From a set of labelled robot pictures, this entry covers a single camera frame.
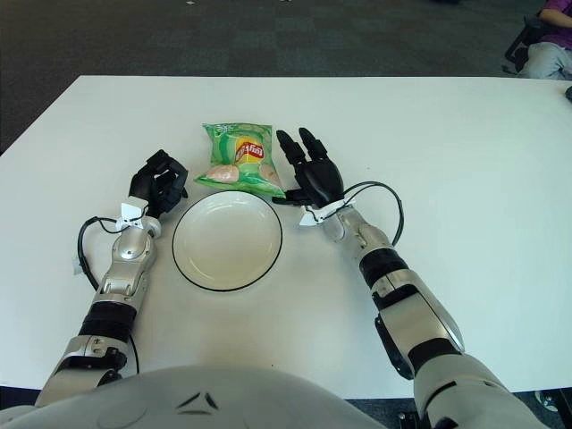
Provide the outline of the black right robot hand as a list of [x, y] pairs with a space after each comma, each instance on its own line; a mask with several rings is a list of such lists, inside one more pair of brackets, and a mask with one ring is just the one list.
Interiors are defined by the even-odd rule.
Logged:
[[322, 208], [342, 200], [343, 180], [323, 143], [303, 127], [299, 128], [299, 136], [307, 151], [286, 131], [276, 131], [280, 148], [294, 169], [294, 178], [299, 188], [286, 190], [282, 198], [272, 197], [272, 201], [283, 206]]

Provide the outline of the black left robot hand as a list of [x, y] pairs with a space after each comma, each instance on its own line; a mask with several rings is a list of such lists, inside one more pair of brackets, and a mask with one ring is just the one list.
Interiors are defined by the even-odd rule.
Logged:
[[188, 170], [159, 149], [132, 177], [129, 196], [147, 202], [147, 216], [159, 219], [187, 198]]

